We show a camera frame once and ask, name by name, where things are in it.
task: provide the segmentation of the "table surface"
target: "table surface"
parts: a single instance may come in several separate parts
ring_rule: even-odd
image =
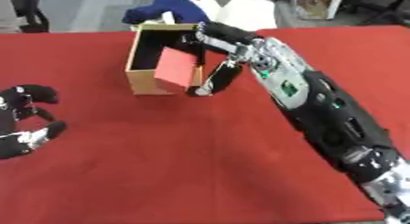
[[[410,32],[279,29],[410,153]],[[294,131],[249,70],[212,98],[135,97],[124,75],[133,34],[2,35],[0,88],[59,90],[70,129],[0,162],[7,224],[307,223],[382,219]],[[223,56],[209,53],[207,71]],[[22,127],[35,128],[40,120]]]

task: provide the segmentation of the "robotic arm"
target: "robotic arm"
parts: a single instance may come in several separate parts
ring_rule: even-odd
[[[331,166],[377,204],[389,223],[410,224],[410,165],[387,130],[346,91],[276,38],[213,22],[199,24],[196,37],[229,55],[190,95],[223,91],[249,64],[282,114]]]
[[[57,93],[39,85],[21,85],[0,91],[0,159],[27,155],[66,129],[66,123],[56,122],[51,113],[35,106],[34,102],[58,103]],[[33,132],[16,131],[18,121],[35,115],[49,125]]]

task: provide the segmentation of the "gray floor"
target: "gray floor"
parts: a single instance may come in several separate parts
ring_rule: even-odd
[[[124,11],[153,0],[42,0],[41,8],[51,22],[53,32],[91,32],[128,30],[121,23]],[[229,0],[218,0],[222,5]],[[390,0],[372,0],[382,4]],[[277,0],[275,17],[279,27],[333,27],[354,26],[372,13],[361,11],[353,15],[339,12],[333,20],[300,20],[288,0]]]

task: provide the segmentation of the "open box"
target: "open box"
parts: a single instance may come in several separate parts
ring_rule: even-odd
[[[186,37],[195,34],[195,24],[138,26],[125,74],[134,94],[137,95],[169,95],[171,91],[157,86],[155,79],[156,65],[165,47],[193,54],[198,58],[195,65],[191,86],[202,84],[202,68],[204,49],[200,44],[186,43]]]

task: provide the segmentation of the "blue fabric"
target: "blue fabric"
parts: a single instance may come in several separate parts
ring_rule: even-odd
[[[139,24],[157,19],[170,11],[176,23],[199,23],[210,21],[200,7],[189,0],[154,0],[152,5],[128,9],[123,18],[126,24]]]

